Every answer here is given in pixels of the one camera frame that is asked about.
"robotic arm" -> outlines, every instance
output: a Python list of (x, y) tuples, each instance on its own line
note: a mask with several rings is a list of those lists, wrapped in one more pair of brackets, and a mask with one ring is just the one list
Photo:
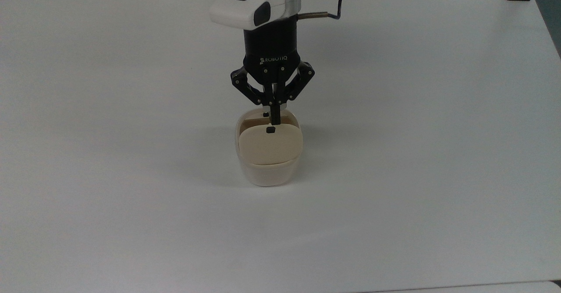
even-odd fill
[[(287, 101), (295, 100), (315, 74), (296, 50), (300, 9), (301, 0), (218, 0), (210, 8), (212, 21), (244, 30), (244, 66), (230, 75), (232, 85), (255, 105), (263, 105), (272, 125), (280, 125)], [(262, 91), (247, 82), (248, 74)]]

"white bowl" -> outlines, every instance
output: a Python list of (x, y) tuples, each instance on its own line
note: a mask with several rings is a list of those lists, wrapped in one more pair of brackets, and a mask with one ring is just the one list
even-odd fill
[(281, 111), (274, 129), (263, 109), (242, 115), (236, 125), (236, 152), (246, 178), (257, 186), (287, 183), (302, 154), (302, 131), (294, 114)]

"black cable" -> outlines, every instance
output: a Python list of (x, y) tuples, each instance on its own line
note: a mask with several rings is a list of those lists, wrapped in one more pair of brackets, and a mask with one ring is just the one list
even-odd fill
[(330, 18), (333, 18), (335, 20), (339, 20), (341, 19), (341, 7), (343, 6), (343, 0), (339, 0), (339, 4), (337, 6), (337, 15), (332, 15), (331, 13), (329, 14)]
[(311, 12), (311, 13), (300, 13), (298, 14), (298, 20), (302, 19), (313, 19), (313, 18), (333, 18), (335, 20), (341, 19), (341, 7), (343, 6), (343, 0), (339, 0), (337, 7), (337, 15), (325, 12)]

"table surface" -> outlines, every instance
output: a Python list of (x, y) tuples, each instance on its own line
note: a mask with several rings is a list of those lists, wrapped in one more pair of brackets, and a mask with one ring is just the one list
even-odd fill
[[(246, 182), (214, 0), (0, 0), (15, 292), (338, 293), (561, 278), (561, 61), (535, 1), (299, 23), (294, 180)], [(303, 12), (337, 0), (303, 0)]]
[(552, 282), (511, 283), (447, 287), (442, 289), (412, 289), (407, 293), (559, 293), (561, 288)]

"robotiq logo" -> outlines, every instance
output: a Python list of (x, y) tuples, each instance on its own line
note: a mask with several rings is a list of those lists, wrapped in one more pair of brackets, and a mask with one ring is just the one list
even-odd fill
[(268, 63), (270, 61), (288, 61), (288, 57), (261, 58), (261, 63), (259, 63), (259, 65), (263, 65), (264, 63)]

